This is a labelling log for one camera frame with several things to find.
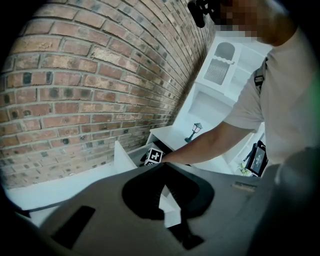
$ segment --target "person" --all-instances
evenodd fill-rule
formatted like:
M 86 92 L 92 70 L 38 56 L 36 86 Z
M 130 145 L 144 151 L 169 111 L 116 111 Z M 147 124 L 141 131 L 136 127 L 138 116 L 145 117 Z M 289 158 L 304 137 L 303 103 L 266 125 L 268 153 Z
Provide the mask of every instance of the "person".
M 259 93 L 254 73 L 229 115 L 215 128 L 163 157 L 162 162 L 196 164 L 227 152 L 265 123 L 269 164 L 315 146 L 311 136 L 309 94 L 318 65 L 302 31 L 281 6 L 267 0 L 221 4 L 221 18 L 246 36 L 269 44 L 267 69 Z

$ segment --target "cube with fiducial marker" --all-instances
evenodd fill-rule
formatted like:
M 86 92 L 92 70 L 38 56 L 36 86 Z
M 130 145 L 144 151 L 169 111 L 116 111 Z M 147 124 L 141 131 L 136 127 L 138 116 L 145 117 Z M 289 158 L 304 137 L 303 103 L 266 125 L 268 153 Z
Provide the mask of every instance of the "cube with fiducial marker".
M 146 159 L 144 161 L 144 165 L 145 166 L 150 166 L 150 165 L 153 165 L 153 164 L 161 163 L 161 159 L 162 159 L 163 154 L 164 153 L 161 150 L 151 147 L 148 150 Z

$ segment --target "forearm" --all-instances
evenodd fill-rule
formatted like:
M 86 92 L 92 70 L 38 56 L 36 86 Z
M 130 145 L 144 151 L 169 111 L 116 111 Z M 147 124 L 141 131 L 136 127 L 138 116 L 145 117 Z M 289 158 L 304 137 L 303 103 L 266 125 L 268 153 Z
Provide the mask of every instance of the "forearm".
M 208 161 L 227 152 L 250 132 L 249 129 L 222 122 L 185 146 L 165 155 L 162 162 L 190 165 Z

